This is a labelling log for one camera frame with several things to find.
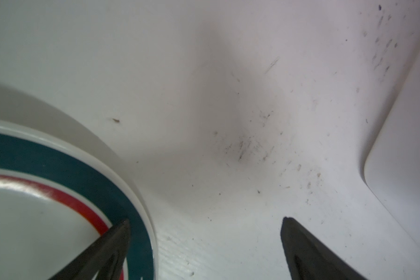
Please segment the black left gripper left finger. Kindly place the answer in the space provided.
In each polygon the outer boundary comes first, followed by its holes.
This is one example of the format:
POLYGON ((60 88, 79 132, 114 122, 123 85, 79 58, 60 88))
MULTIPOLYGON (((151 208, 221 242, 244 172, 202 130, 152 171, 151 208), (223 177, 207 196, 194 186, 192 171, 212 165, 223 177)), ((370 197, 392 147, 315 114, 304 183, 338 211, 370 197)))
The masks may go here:
POLYGON ((118 280, 130 248, 130 221, 112 226, 52 280, 118 280))

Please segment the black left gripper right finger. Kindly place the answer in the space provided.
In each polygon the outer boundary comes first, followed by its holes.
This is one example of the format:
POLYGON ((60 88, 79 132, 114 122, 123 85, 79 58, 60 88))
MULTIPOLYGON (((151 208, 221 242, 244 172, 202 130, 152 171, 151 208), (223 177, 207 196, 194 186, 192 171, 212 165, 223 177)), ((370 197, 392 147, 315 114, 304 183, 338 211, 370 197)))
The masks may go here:
POLYGON ((294 218, 283 219, 281 241, 293 280, 364 279, 294 218))

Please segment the white green rim plate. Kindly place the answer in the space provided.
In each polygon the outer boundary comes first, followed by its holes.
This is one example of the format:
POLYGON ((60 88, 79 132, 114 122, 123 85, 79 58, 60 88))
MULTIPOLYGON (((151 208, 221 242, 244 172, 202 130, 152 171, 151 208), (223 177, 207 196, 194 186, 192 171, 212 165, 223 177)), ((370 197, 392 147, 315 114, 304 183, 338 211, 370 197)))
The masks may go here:
POLYGON ((0 120, 0 280, 47 280, 129 221, 121 280, 158 278, 148 211, 119 158, 0 120))

